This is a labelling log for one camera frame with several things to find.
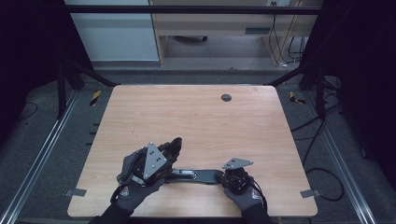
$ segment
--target hand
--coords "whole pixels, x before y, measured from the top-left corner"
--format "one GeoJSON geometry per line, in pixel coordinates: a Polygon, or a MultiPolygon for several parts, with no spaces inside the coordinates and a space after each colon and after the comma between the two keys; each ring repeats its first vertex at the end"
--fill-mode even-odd
{"type": "Polygon", "coordinates": [[[241,212],[244,212],[249,207],[256,204],[262,204],[264,211],[267,211],[267,202],[265,201],[265,198],[262,198],[260,193],[251,186],[248,187],[242,194],[235,195],[228,188],[224,188],[224,193],[229,199],[236,203],[236,206],[238,206],[241,212]]]}
{"type": "MultiPolygon", "coordinates": [[[[127,175],[127,178],[130,178],[129,173],[132,168],[131,166],[133,165],[138,152],[139,150],[124,158],[121,175],[127,175]]],[[[142,187],[132,180],[126,181],[128,185],[120,189],[116,204],[118,207],[132,213],[136,207],[146,199],[147,196],[155,191],[158,191],[164,182],[164,179],[160,179],[152,186],[142,187]]]]}

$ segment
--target wall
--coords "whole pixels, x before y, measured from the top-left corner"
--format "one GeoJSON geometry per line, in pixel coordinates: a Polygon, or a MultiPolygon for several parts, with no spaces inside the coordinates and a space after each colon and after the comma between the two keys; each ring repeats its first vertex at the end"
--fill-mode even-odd
{"type": "MultiPolygon", "coordinates": [[[[147,6],[147,0],[65,0],[67,5],[147,6]]],[[[93,62],[158,62],[149,14],[72,14],[93,62]]]]}

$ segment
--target wooden tabletop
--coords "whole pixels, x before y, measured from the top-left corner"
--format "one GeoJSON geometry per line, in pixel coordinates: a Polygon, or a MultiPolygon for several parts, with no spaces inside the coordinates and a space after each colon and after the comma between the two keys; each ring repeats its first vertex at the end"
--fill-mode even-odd
{"type": "MultiPolygon", "coordinates": [[[[272,217],[312,217],[318,209],[276,89],[269,86],[127,86],[114,88],[78,181],[71,217],[100,216],[118,186],[123,158],[149,142],[183,138],[175,169],[221,170],[230,158],[260,184],[272,217]],[[221,95],[230,94],[224,102],[221,95]]],[[[134,217],[240,217],[221,185],[165,184],[134,217]]]]}

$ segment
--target gray glove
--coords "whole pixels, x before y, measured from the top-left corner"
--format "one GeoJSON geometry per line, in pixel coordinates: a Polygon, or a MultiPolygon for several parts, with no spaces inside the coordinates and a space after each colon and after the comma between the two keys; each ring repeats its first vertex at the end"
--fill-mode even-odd
{"type": "Polygon", "coordinates": [[[244,212],[249,207],[256,204],[262,204],[265,211],[267,210],[266,203],[262,202],[262,196],[253,187],[248,187],[242,194],[235,195],[228,188],[224,188],[225,195],[236,203],[236,206],[244,212]]]}
{"type": "MultiPolygon", "coordinates": [[[[137,151],[124,158],[121,171],[122,174],[128,173],[136,154],[137,151]]],[[[160,179],[152,186],[142,187],[136,182],[131,181],[128,186],[125,186],[123,187],[123,189],[120,190],[116,204],[118,207],[132,213],[136,209],[136,207],[145,200],[147,196],[155,191],[158,191],[160,189],[160,186],[162,186],[164,183],[165,180],[160,179]]]]}

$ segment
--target sleeve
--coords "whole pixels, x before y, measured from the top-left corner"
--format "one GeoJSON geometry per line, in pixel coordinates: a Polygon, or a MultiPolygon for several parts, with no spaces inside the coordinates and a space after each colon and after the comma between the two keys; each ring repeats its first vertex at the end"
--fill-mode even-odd
{"type": "Polygon", "coordinates": [[[131,214],[113,203],[100,217],[94,217],[89,224],[127,224],[131,214]]]}
{"type": "Polygon", "coordinates": [[[273,224],[261,204],[253,205],[243,211],[242,217],[247,224],[273,224]]]}

